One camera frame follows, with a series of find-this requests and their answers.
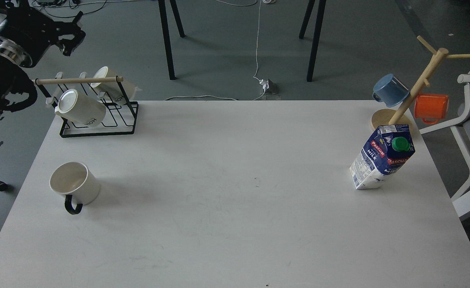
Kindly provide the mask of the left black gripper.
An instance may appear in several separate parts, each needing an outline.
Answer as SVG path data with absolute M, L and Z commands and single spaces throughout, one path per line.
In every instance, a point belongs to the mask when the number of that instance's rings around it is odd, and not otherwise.
M 19 67 L 35 67 L 52 45 L 70 56 L 86 37 L 80 24 L 82 11 L 71 22 L 54 22 L 26 0 L 20 0 L 17 6 L 10 0 L 0 0 L 0 14 L 6 16 L 0 23 L 0 55 Z M 78 32 L 72 39 L 59 39 L 58 31 Z

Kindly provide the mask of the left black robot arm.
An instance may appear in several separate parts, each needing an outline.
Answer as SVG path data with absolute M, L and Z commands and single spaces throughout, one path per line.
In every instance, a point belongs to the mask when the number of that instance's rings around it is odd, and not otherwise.
M 0 23 L 1 115 L 26 109 L 37 100 L 36 87 L 24 68 L 35 67 L 52 45 L 70 56 L 86 34 L 79 25 L 82 12 L 71 22 L 55 21 L 27 0 L 16 4 L 0 0 L 0 14 L 6 16 Z

